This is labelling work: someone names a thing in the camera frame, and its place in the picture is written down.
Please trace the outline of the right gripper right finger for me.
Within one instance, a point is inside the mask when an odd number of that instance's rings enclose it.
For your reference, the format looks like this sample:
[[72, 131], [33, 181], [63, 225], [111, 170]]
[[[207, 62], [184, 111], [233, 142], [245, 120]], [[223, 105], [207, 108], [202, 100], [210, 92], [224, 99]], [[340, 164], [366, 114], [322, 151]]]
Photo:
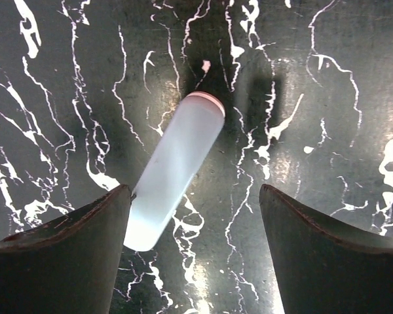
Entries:
[[259, 203], [285, 313], [393, 313], [393, 238], [263, 184]]

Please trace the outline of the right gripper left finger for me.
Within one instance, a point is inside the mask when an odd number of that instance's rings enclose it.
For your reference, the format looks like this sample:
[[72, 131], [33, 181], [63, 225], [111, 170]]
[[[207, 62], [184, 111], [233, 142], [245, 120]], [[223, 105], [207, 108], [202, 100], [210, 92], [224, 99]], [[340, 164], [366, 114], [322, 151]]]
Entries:
[[122, 184], [0, 241], [0, 313], [109, 313], [131, 205]]

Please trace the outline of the light blue stapler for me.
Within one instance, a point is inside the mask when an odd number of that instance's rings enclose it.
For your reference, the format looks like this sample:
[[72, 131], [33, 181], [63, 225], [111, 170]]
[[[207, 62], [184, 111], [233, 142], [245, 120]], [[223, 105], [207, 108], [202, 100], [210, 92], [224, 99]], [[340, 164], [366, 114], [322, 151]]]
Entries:
[[180, 102], [133, 190], [125, 247], [145, 252], [156, 245], [224, 123], [225, 108], [209, 93]]

